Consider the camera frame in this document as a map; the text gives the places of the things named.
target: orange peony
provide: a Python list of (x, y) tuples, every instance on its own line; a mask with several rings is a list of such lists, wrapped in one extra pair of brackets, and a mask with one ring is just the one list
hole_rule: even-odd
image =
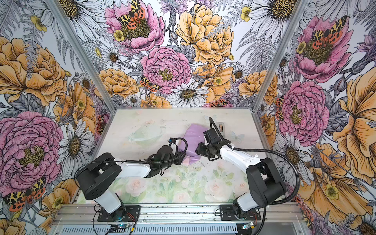
[(121, 70), (113, 68), (101, 70), (99, 77), (111, 97), (113, 94), (117, 94), (126, 98), (139, 92), (137, 81)]
[(372, 184), (376, 177), (376, 68), (347, 83), (349, 121), (341, 132), (333, 133), (338, 149), (346, 155), (346, 165), (354, 177)]
[(355, 220), (350, 228), (358, 227), (362, 223), (362, 215), (372, 214), (372, 206), (367, 206), (368, 201), (355, 192), (358, 188), (354, 180), (346, 177), (349, 168), (345, 159), (328, 143), (316, 143), (312, 152), (309, 170), (314, 180), (311, 185), (304, 183), (299, 189), (304, 203), (322, 216), (330, 211), (329, 221), (336, 224), (353, 213)]
[(9, 42), (0, 37), (0, 94), (11, 94), (8, 102), (13, 102), (25, 92), (35, 95), (43, 106), (48, 106), (56, 96), (67, 91), (65, 71), (47, 48), (37, 45), (36, 63), (27, 77), (25, 48), (28, 46), (20, 38)]
[(224, 93), (225, 89), (228, 91), (231, 88), (231, 81), (235, 81), (235, 76), (232, 74), (232, 67), (214, 68), (211, 64), (205, 64), (197, 66), (193, 71), (193, 75), (196, 75), (200, 79), (205, 79), (201, 87), (208, 87), (209, 93), (206, 94), (206, 102), (212, 102), (218, 100)]
[(78, 121), (86, 121), (86, 127), (94, 133), (95, 131), (95, 110), (93, 100), (85, 94), (78, 82), (69, 86), (69, 95), (58, 96), (56, 105), (53, 107), (55, 121), (61, 123), (72, 123), (75, 128)]
[(276, 141), (276, 124), (275, 124), (275, 117), (272, 115), (261, 117), (261, 126), (264, 130), (266, 139), (269, 143), (269, 147), (272, 148), (274, 145), (274, 142)]
[(146, 96), (146, 100), (141, 100), (141, 107), (171, 107), (166, 98), (162, 96), (156, 96), (155, 94), (151, 93), (149, 96)]
[[(264, 82), (267, 70), (261, 72), (255, 72), (248, 76), (245, 76), (246, 82), (243, 82), (239, 85), (239, 95), (248, 95), (257, 94), (260, 91), (260, 87)], [(268, 105), (271, 105), (274, 102), (274, 99), (277, 96), (277, 82), (278, 77), (274, 74), (273, 79), (268, 86), (268, 90), (265, 93), (264, 100)]]
[(196, 62), (218, 65), (231, 54), (234, 32), (231, 32), (230, 28), (208, 37), (208, 34), (220, 23), (222, 23), (222, 17), (214, 15), (213, 11), (205, 5), (200, 7), (196, 4), (193, 16), (187, 11), (180, 15), (176, 33), (184, 39), (181, 44), (194, 47)]

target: white daisy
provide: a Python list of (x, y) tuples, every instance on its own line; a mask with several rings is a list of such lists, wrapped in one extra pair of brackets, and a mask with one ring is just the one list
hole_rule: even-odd
[(206, 103), (205, 97), (208, 87), (200, 87), (198, 82), (193, 82), (189, 86), (183, 83), (175, 89), (171, 89), (173, 93), (167, 96), (167, 100), (171, 105), (176, 107), (200, 107)]
[[(48, 0), (29, 0), (28, 3), (34, 9), (34, 14), (41, 18), (42, 24), (45, 26), (52, 25), (56, 37), (60, 38), (62, 34), (58, 23), (47, 7), (46, 1)], [(87, 42), (100, 38), (99, 33), (103, 31), (101, 23), (106, 22), (106, 19), (102, 16), (101, 1), (59, 0), (59, 2), (82, 41)]]
[[(305, 162), (311, 161), (311, 156), (307, 152), (299, 150), (300, 142), (298, 139), (295, 139), (292, 135), (290, 136), (287, 132), (286, 136), (278, 133), (273, 148), (274, 151), (284, 154), (287, 159), (298, 168), (306, 184), (311, 185), (313, 175), (305, 165)], [(276, 161), (278, 167), (282, 168), (285, 179), (291, 180), (294, 171), (290, 164), (285, 159), (278, 156), (276, 157)]]
[(362, 216), (362, 223), (352, 231), (353, 235), (375, 234), (376, 233), (376, 215), (366, 213)]
[(141, 98), (136, 95), (127, 96), (124, 101), (131, 107), (140, 107), (141, 105)]
[[(248, 15), (253, 20), (251, 31), (257, 31), (257, 37), (261, 37), (266, 32), (265, 38), (272, 39), (272, 42), (278, 41), (280, 36), (287, 28), (288, 20), (294, 10), (297, 0), (252, 0), (250, 5), (251, 12)], [(300, 21), (306, 21), (306, 18), (314, 13), (314, 4), (308, 4)]]
[(76, 79), (80, 85), (85, 88), (86, 90), (89, 90), (90, 85), (91, 85), (91, 79), (88, 74), (82, 73), (78, 78)]
[(232, 74), (235, 76), (235, 79), (243, 79), (249, 73), (248, 69), (244, 65), (236, 65), (232, 70)]
[(323, 16), (323, 20), (335, 21), (344, 15), (352, 17), (358, 9), (364, 11), (370, 0), (320, 0), (317, 1), (317, 16)]
[(57, 164), (61, 163), (61, 175), (73, 178), (77, 169), (89, 161), (89, 153), (94, 147), (94, 137), (89, 127), (86, 128), (86, 121), (80, 119), (74, 130), (72, 124), (67, 126), (68, 139), (59, 142), (59, 158)]
[(106, 48), (102, 51), (102, 60), (105, 63), (111, 64), (112, 66), (118, 65), (120, 62), (120, 53), (115, 47)]

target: black bracket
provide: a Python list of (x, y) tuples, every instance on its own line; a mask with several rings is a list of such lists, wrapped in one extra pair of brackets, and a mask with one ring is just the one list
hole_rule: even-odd
[(251, 209), (242, 215), (242, 218), (235, 216), (235, 211), (232, 205), (219, 205), (219, 212), (222, 221), (229, 220), (261, 220), (260, 212), (257, 213), (256, 209)]
[[(138, 221), (138, 216), (140, 214), (141, 206), (123, 206), (126, 213), (131, 214), (135, 219), (134, 221)], [(125, 214), (123, 219), (117, 220), (112, 216), (112, 214), (107, 213), (107, 211), (102, 207), (98, 216), (98, 222), (132, 222), (133, 219)]]

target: floral tabletop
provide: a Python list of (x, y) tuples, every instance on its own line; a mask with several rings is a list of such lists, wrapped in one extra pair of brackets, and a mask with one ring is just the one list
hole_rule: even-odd
[[(110, 186), (124, 203), (232, 202), (249, 192), (247, 176), (223, 159), (201, 158), (189, 166), (172, 165), (152, 178), (120, 178)], [(80, 194), (77, 203), (88, 201)]]

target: pink peony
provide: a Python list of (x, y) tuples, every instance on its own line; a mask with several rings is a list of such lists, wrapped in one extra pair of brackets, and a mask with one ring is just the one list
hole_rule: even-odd
[(168, 47), (156, 47), (140, 60), (143, 75), (161, 87), (161, 93), (170, 94), (171, 89), (187, 83), (191, 78), (191, 67), (184, 54)]
[(164, 40), (165, 23), (162, 17), (157, 17), (150, 4), (146, 6), (141, 0), (140, 3), (145, 10), (145, 19), (133, 30), (122, 27), (118, 21), (119, 16), (129, 14), (131, 4), (127, 7), (121, 4), (120, 8), (114, 6), (105, 9), (106, 24), (109, 25), (107, 31), (114, 34), (114, 41), (120, 43), (120, 52), (125, 55), (150, 50), (161, 45)]
[(314, 144), (329, 121), (322, 87), (313, 81), (294, 81), (284, 96), (282, 113), (284, 118), (279, 122), (282, 133), (293, 135), (302, 146)]
[(38, 112), (0, 120), (0, 193), (25, 191), (45, 176), (51, 183), (60, 172), (59, 141), (63, 132)]
[(336, 22), (322, 21), (316, 16), (303, 30), (298, 38), (298, 48), (295, 57), (290, 61), (290, 69), (302, 74), (307, 79), (315, 79), (319, 83), (328, 81), (346, 64), (351, 53), (346, 53), (353, 31), (349, 29), (349, 18), (342, 29), (342, 36), (334, 43), (323, 43), (319, 49), (314, 49), (312, 33), (315, 30), (326, 31)]

